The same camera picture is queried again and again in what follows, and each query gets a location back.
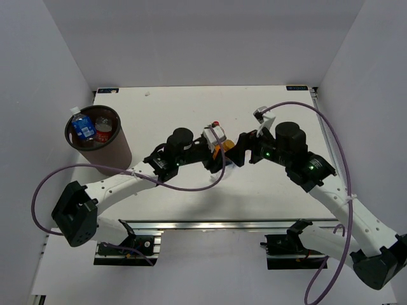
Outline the orange juice bottle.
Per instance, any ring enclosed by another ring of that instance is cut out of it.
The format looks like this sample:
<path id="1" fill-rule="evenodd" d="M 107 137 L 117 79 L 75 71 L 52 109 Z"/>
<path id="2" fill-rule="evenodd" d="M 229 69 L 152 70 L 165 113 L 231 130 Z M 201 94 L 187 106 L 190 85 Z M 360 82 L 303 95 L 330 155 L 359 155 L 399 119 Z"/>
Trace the orange juice bottle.
<path id="1" fill-rule="evenodd" d="M 222 147 L 222 148 L 224 149 L 224 151 L 226 152 L 226 151 L 232 149 L 234 146 L 235 146 L 235 143 L 234 143 L 232 140 L 229 140 L 229 139 L 225 140 L 225 141 L 222 143 L 221 146 L 220 146 L 220 145 L 217 145 L 217 146 L 215 147 L 214 152 L 213 152 L 213 154 L 212 154 L 212 158 L 213 158 L 213 159 L 216 159 L 216 158 L 217 158 L 217 155 L 219 154 L 219 152 L 220 152 L 220 150 L 221 150 L 221 147 Z"/>

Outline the small red label bottle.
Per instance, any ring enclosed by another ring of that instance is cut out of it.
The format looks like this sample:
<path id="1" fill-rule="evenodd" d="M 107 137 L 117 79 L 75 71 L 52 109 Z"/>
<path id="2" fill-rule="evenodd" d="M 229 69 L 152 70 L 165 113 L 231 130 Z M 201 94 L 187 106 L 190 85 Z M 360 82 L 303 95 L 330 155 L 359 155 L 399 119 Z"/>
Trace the small red label bottle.
<path id="1" fill-rule="evenodd" d="M 218 121 L 213 121 L 213 122 L 212 122 L 212 127 L 213 127 L 213 128 L 218 128 L 218 129 L 222 130 L 222 132 L 224 133 L 224 129 L 223 129 L 223 127 L 219 124 Z"/>

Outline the tall red label bottle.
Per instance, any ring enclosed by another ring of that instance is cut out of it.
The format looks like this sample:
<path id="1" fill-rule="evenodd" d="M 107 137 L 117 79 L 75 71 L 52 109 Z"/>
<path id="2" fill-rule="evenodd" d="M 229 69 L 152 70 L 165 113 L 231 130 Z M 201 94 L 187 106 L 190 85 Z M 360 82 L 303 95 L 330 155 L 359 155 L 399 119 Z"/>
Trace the tall red label bottle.
<path id="1" fill-rule="evenodd" d="M 94 126 L 96 130 L 95 136 L 96 143 L 98 144 L 106 143 L 112 135 L 113 129 L 112 121 L 109 118 L 99 116 L 98 118 L 96 118 Z"/>

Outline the dark blue label bottle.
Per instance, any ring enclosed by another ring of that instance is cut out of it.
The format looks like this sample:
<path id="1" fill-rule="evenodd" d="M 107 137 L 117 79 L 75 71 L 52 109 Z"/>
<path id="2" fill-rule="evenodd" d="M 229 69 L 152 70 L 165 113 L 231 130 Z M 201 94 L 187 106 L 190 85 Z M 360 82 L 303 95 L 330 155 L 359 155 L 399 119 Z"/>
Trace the dark blue label bottle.
<path id="1" fill-rule="evenodd" d="M 83 141 L 93 140 L 96 135 L 96 129 L 92 120 L 84 115 L 78 107 L 72 108 L 71 114 L 71 124 L 78 138 Z"/>

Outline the crushed light blue label bottle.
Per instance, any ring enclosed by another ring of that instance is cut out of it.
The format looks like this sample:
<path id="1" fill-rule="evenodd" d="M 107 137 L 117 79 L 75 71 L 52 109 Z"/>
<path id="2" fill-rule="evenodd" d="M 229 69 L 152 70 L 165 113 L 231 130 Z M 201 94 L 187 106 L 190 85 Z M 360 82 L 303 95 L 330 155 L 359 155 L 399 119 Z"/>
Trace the crushed light blue label bottle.
<path id="1" fill-rule="evenodd" d="M 224 174 L 223 174 L 222 179 L 226 180 L 226 179 L 230 178 L 232 176 L 233 172 L 236 169 L 237 169 L 237 166 L 232 161 L 230 161 L 229 159 L 226 160 L 226 166 L 225 166 L 225 170 L 224 170 Z M 222 172 L 222 170 L 211 174 L 210 175 L 210 182 L 217 181 L 221 176 L 221 172 Z"/>

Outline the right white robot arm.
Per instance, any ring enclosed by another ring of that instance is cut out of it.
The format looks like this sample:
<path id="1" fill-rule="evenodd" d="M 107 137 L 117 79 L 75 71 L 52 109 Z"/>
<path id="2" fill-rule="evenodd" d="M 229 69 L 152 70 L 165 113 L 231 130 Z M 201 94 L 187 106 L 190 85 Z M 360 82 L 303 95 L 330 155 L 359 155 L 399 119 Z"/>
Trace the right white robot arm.
<path id="1" fill-rule="evenodd" d="M 265 159 L 285 168 L 289 179 L 322 203 L 344 226 L 350 226 L 350 242 L 325 233 L 308 220 L 299 220 L 287 230 L 288 248 L 297 254 L 307 248 L 341 259 L 349 245 L 345 263 L 374 290 L 382 289 L 406 267 L 406 235 L 397 234 L 374 216 L 354 195 L 348 194 L 336 170 L 308 150 L 305 132 L 294 122 L 241 133 L 226 156 L 241 167 L 249 151 L 250 164 Z"/>

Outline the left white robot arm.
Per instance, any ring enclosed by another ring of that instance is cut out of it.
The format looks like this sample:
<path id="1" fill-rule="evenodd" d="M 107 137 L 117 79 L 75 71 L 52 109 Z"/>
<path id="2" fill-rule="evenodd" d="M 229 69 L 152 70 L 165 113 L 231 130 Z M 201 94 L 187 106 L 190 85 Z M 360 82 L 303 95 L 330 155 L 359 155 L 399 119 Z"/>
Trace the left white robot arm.
<path id="1" fill-rule="evenodd" d="M 180 166 L 202 163 L 216 173 L 226 166 L 222 145 L 224 130 L 215 124 L 203 129 L 197 139 L 187 128 L 177 128 L 144 160 L 127 171 L 82 186 L 69 183 L 52 211 L 52 218 L 71 247 L 90 240 L 112 244 L 119 253 L 136 246 L 134 230 L 124 220 L 102 216 L 111 206 L 141 191 L 166 184 Z"/>

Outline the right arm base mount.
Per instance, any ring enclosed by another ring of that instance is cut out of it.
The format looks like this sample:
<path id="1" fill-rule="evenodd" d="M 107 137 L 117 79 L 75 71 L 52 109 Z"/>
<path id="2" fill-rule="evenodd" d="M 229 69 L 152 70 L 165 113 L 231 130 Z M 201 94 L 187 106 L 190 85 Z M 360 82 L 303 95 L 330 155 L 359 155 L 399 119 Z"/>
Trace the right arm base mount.
<path id="1" fill-rule="evenodd" d="M 326 256 L 303 246 L 299 235 L 313 224 L 310 220 L 297 220 L 285 234 L 265 235 L 260 247 L 266 251 L 268 270 L 327 269 Z"/>

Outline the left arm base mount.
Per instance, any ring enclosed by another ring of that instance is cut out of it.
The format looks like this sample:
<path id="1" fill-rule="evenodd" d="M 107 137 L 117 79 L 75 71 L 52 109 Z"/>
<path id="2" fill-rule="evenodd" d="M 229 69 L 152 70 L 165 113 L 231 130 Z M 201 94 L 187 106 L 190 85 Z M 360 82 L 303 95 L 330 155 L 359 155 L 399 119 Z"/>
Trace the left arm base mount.
<path id="1" fill-rule="evenodd" d="M 95 266 L 147 266 L 153 267 L 155 255 L 155 236 L 138 235 L 124 220 L 98 218 Z"/>

